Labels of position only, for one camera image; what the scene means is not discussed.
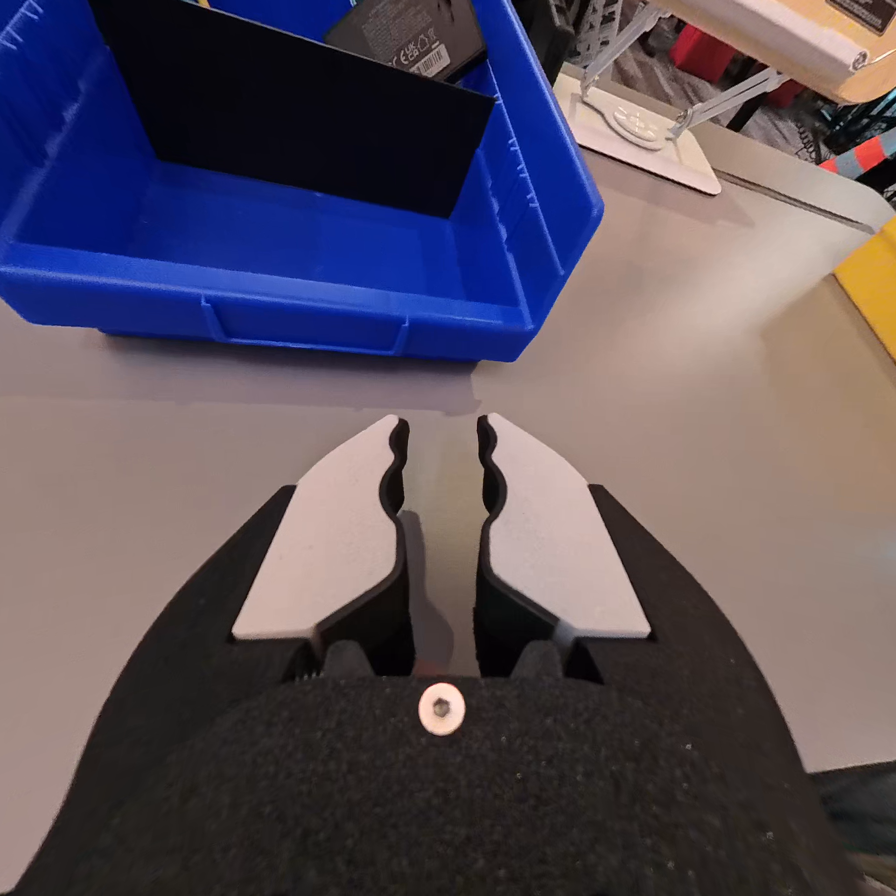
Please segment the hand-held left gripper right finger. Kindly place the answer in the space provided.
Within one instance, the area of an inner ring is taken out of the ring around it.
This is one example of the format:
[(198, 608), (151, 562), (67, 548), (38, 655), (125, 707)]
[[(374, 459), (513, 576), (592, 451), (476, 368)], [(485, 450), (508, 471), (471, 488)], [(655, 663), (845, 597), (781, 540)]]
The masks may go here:
[(577, 468), (498, 413), (476, 421), (487, 512), (476, 562), (476, 662), (508, 678), (533, 643), (566, 666), (580, 642), (645, 641), (651, 624)]

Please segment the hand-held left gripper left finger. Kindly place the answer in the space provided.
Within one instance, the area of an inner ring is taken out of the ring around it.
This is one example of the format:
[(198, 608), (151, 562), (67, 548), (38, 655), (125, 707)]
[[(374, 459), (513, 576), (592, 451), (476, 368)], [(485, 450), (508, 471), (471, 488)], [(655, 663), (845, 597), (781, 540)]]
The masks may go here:
[(323, 660), (356, 642), (380, 676), (409, 675), (409, 572), (398, 520), (409, 424), (386, 415), (298, 481), (231, 634), (303, 640)]

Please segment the blue storage bin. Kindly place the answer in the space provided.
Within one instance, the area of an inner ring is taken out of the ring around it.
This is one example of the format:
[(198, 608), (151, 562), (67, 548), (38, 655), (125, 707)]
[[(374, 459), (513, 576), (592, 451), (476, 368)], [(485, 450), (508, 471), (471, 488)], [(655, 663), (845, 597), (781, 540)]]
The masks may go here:
[[(452, 85), (497, 104), (436, 218), (162, 161), (89, 2), (2, 2), (2, 299), (110, 335), (514, 361), (604, 205), (512, 3), (472, 5), (487, 60)], [(208, 9), (323, 43), (351, 6)]]

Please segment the yellow storage bin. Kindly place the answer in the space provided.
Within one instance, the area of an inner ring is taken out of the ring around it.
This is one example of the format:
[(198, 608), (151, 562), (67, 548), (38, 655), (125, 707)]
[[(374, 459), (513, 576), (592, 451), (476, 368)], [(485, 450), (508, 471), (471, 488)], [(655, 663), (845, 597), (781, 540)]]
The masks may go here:
[(895, 218), (838, 265), (834, 276), (894, 360)]

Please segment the black network switch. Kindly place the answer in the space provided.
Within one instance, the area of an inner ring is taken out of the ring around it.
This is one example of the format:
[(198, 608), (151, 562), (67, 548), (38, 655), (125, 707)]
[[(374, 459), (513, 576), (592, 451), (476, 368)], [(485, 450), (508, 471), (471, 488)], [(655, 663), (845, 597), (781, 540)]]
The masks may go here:
[(470, 1), (358, 2), (325, 32), (323, 42), (448, 84), (487, 60)]

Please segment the wooden panel on white arm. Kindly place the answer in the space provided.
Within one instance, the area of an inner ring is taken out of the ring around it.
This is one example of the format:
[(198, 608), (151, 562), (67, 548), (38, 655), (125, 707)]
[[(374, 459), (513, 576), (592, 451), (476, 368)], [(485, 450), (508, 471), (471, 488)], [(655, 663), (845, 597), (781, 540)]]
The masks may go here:
[(580, 94), (661, 18), (675, 16), (764, 63), (760, 73), (710, 102), (691, 106), (667, 140), (692, 126), (795, 80), (841, 105), (864, 103), (895, 85), (894, 3), (884, 2), (882, 32), (858, 17), (858, 2), (664, 1), (644, 2), (629, 24), (585, 68)]

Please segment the person's dark clothing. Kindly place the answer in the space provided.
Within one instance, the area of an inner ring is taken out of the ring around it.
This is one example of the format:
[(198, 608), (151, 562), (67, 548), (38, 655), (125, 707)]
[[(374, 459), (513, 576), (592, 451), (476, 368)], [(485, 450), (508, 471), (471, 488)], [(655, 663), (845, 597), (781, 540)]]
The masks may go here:
[(810, 775), (823, 810), (867, 882), (895, 889), (895, 762)]

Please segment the black bin divider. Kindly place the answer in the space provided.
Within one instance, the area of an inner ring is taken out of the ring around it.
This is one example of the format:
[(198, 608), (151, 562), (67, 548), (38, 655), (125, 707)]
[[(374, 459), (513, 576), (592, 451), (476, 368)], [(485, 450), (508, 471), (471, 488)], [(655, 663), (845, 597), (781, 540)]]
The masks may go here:
[(165, 162), (449, 218), (497, 104), (191, 2), (89, 6)]

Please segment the orange traffic cone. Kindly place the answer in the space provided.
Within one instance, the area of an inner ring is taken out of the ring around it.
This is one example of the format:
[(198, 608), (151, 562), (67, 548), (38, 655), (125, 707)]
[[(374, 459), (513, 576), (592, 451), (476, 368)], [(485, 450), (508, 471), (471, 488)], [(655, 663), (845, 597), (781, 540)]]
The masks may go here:
[(891, 128), (865, 140), (853, 149), (822, 162), (820, 168), (850, 180), (857, 180), (880, 165), (894, 161), (894, 156), (895, 128)]

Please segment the red box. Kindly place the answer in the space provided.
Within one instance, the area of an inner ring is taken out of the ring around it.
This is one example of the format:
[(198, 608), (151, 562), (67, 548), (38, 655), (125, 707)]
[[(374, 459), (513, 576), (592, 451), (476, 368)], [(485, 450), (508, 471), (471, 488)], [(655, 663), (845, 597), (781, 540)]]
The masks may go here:
[(668, 51), (672, 64), (709, 84), (716, 84), (735, 58), (729, 44), (691, 24), (686, 24)]

